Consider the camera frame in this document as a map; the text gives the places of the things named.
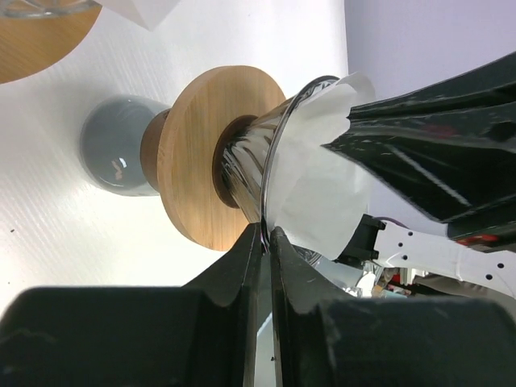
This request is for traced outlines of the grey ribbed glass dripper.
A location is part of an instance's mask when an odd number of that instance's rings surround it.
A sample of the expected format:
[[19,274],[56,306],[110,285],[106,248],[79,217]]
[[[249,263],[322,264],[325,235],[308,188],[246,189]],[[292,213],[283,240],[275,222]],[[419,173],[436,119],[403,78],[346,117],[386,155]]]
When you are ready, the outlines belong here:
[[[335,84],[338,80],[340,79],[333,76],[319,77],[274,110],[257,119],[246,119],[242,128],[231,135],[228,144],[223,149],[222,159],[217,163],[222,169],[223,184],[247,220],[260,227],[261,243],[265,250],[270,249],[272,231],[279,227],[270,227],[267,215],[271,202],[269,198],[272,191],[271,186],[277,175],[276,154],[286,123],[291,114],[303,102]],[[351,239],[352,237],[334,260],[310,249],[291,244],[302,258],[316,268],[320,268],[323,273],[336,275],[341,274],[342,270],[331,268],[331,263],[345,264],[355,270],[363,266],[359,259],[351,256],[354,252],[350,245]]]

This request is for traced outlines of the grey glass carafe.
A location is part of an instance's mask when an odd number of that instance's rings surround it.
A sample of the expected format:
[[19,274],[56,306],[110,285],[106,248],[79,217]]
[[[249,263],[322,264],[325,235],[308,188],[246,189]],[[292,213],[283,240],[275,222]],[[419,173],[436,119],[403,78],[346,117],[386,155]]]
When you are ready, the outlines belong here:
[[81,161],[102,189],[130,197],[158,194],[144,176],[140,147],[149,123],[166,109],[149,98],[117,95],[91,111],[81,130]]

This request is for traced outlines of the clear ribbed glass dripper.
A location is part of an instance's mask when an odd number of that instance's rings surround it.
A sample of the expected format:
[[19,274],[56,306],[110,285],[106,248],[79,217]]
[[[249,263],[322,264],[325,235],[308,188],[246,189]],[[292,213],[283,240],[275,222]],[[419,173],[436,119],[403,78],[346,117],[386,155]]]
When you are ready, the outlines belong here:
[[99,8],[93,0],[1,0],[1,17],[44,19]]

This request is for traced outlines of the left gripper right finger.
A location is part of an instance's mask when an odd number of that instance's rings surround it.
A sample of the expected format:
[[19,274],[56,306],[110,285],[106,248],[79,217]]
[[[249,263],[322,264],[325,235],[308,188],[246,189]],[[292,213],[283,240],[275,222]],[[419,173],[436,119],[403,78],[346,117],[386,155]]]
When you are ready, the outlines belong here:
[[354,298],[270,236],[279,386],[512,386],[515,324],[471,298]]

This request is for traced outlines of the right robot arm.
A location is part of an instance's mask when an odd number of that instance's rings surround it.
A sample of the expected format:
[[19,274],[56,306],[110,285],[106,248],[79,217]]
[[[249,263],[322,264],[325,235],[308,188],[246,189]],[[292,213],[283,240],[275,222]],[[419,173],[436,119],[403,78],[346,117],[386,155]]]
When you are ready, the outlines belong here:
[[327,148],[370,172],[445,237],[364,215],[338,261],[413,268],[515,294],[515,56],[353,107]]

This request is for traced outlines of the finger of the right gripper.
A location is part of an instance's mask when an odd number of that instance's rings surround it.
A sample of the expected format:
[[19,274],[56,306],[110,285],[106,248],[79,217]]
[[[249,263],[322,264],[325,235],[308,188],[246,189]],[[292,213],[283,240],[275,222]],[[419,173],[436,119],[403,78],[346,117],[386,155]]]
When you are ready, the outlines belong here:
[[327,144],[457,241],[515,239],[515,56],[356,106]]

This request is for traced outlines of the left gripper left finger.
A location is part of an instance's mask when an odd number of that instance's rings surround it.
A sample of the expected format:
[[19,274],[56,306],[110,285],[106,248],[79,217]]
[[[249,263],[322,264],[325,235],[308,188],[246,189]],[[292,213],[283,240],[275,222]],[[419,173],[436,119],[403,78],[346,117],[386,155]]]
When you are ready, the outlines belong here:
[[251,386],[258,224],[182,287],[37,287],[1,321],[4,386]]

